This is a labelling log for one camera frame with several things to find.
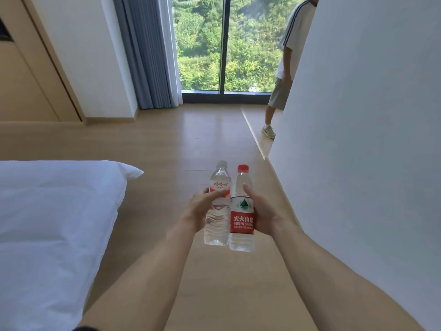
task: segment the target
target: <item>sneaker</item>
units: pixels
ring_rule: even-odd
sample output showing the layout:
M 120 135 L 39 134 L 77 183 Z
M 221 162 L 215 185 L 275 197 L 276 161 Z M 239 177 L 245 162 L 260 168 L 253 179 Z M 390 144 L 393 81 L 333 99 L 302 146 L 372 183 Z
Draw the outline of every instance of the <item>sneaker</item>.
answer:
M 262 127 L 262 132 L 265 136 L 267 136 L 270 139 L 274 139 L 276 137 L 276 133 L 274 132 L 274 129 L 271 127 L 271 125 L 265 127 L 265 125 Z

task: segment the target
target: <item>water bottle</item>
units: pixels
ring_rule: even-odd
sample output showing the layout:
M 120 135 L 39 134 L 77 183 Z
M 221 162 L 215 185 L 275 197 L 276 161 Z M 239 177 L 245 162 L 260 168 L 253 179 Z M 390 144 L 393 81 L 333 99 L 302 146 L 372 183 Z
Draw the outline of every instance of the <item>water bottle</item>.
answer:
M 204 242 L 209 245 L 227 245 L 230 232 L 230 190 L 231 178 L 227 172 L 227 162 L 218 162 L 216 171 L 210 178 L 210 192 L 225 189 L 222 197 L 214 200 L 205 217 Z
M 251 189 L 249 168 L 239 165 L 237 168 L 236 190 L 231 197 L 230 219 L 230 250 L 251 252 L 254 251 L 254 205 L 253 200 L 243 190 L 246 183 Z

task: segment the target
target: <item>shorts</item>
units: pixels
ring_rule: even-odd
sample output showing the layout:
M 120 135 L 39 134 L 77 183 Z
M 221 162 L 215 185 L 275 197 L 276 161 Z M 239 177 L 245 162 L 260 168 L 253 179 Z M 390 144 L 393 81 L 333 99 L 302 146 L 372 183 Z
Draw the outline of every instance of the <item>shorts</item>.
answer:
M 291 90 L 292 80 L 288 84 L 284 84 L 282 79 L 276 79 L 276 86 L 274 87 L 273 93 L 269 98 L 268 105 L 279 109 L 284 110 L 286 101 L 288 100 L 289 92 Z

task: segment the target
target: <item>red label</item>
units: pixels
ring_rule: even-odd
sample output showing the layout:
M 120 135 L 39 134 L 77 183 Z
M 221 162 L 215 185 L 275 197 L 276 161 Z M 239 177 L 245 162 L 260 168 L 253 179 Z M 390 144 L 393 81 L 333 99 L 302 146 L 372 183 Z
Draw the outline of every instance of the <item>red label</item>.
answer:
M 231 211 L 230 233 L 254 234 L 254 213 Z
M 213 187 L 211 187 L 210 186 L 210 193 L 212 192 L 212 191 L 217 191 L 217 190 L 219 190 L 219 189 L 214 189 Z M 225 191 L 225 194 L 223 194 L 221 197 L 230 197 L 230 189 L 228 189 L 228 190 L 226 190 Z

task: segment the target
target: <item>white sheer curtain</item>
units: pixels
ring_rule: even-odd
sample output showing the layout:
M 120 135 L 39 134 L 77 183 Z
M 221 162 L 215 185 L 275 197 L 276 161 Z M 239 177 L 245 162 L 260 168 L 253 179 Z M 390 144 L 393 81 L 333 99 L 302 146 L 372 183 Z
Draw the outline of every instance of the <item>white sheer curtain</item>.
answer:
M 175 31 L 173 28 L 172 0 L 158 0 L 162 33 L 164 35 L 165 54 L 168 66 L 168 78 L 174 107 L 182 104 L 182 87 L 179 78 Z

